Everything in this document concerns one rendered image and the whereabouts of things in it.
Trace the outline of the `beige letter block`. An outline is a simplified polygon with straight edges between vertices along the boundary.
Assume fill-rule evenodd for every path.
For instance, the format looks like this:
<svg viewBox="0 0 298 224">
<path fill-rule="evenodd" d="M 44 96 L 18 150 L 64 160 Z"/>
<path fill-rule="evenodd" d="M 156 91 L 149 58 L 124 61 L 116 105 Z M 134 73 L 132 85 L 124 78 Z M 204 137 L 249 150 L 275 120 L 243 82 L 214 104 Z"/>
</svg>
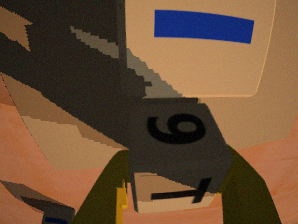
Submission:
<svg viewBox="0 0 298 224">
<path fill-rule="evenodd" d="M 128 169 L 136 212 L 209 206 L 233 160 L 205 103 L 130 108 Z"/>
<path fill-rule="evenodd" d="M 76 213 L 72 208 L 46 206 L 41 224 L 71 224 Z"/>
<path fill-rule="evenodd" d="M 129 99 L 251 97 L 276 0 L 116 0 L 121 93 Z"/>
</svg>

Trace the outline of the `tan flat mat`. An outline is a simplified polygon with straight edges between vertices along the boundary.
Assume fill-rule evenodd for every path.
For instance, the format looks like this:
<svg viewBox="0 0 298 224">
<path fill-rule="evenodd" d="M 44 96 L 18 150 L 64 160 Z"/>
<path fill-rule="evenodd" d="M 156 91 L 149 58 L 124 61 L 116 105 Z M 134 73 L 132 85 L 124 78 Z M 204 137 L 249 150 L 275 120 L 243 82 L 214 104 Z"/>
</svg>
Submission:
<svg viewBox="0 0 298 224">
<path fill-rule="evenodd" d="M 205 103 L 234 150 L 287 138 L 298 113 L 298 0 L 276 0 L 251 97 L 121 93 L 116 0 L 0 0 L 0 72 L 54 170 L 105 168 L 129 149 L 133 105 Z"/>
</svg>

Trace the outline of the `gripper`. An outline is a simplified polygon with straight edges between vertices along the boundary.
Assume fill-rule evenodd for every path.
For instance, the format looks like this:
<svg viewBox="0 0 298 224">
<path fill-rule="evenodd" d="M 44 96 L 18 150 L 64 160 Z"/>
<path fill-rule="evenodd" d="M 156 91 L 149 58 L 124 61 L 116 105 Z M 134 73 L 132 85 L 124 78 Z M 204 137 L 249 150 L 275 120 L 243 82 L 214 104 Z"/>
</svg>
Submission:
<svg viewBox="0 0 298 224">
<path fill-rule="evenodd" d="M 282 224 L 264 179 L 228 148 L 234 160 L 216 193 L 222 195 L 223 224 Z M 111 158 L 71 224 L 123 224 L 130 183 L 128 156 L 129 150 L 120 150 Z"/>
</svg>

